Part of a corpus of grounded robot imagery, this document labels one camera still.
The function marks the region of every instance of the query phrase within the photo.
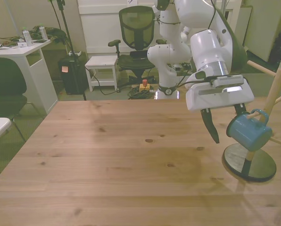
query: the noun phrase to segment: wooden table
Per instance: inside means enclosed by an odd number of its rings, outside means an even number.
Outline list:
[[[184,100],[59,102],[0,175],[0,226],[281,226],[281,146],[272,181],[237,180],[234,116],[213,111],[217,145]],[[281,139],[281,103],[270,125]]]

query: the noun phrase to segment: metal pole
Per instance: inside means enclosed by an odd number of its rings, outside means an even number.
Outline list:
[[[64,11],[63,11],[63,10],[64,10],[63,5],[65,5],[65,0],[57,0],[57,3],[58,3],[59,9],[60,9],[61,14],[62,14],[63,22],[64,22],[64,25],[65,25],[66,33],[67,33],[68,40],[69,40],[70,50],[71,50],[71,52],[73,53],[73,57],[74,57],[74,70],[73,70],[73,72],[74,72],[74,83],[75,83],[77,92],[80,93],[79,85],[78,85],[78,83],[77,83],[78,59],[77,59],[77,56],[76,56],[75,53],[74,53],[74,47],[73,47],[73,44],[72,44],[72,42],[71,42],[69,30],[68,30],[68,27],[67,27],[66,18],[65,18],[65,15],[64,15]],[[84,98],[85,101],[87,100],[87,99],[86,99],[85,92],[83,92],[83,98]]]

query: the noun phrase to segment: red sticker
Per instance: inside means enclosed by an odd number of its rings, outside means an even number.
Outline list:
[[[62,72],[68,73],[68,67],[62,66]]]

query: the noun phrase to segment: white bottle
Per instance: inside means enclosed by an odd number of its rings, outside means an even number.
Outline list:
[[[48,40],[48,37],[47,37],[47,34],[46,34],[46,30],[45,30],[45,27],[43,27],[43,24],[40,24],[39,30],[41,32],[42,39],[43,40]]]
[[[29,31],[26,29],[26,27],[23,27],[23,31],[22,31],[25,41],[27,43],[27,46],[32,46],[33,45],[33,40],[31,38],[31,35],[29,33]]]

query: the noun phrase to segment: mesh backrest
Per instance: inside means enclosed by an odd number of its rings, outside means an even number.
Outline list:
[[[154,38],[153,9],[147,6],[133,6],[119,12],[124,42],[133,49],[147,48]]]
[[[11,59],[0,58],[0,96],[25,92],[26,82],[18,65]]]

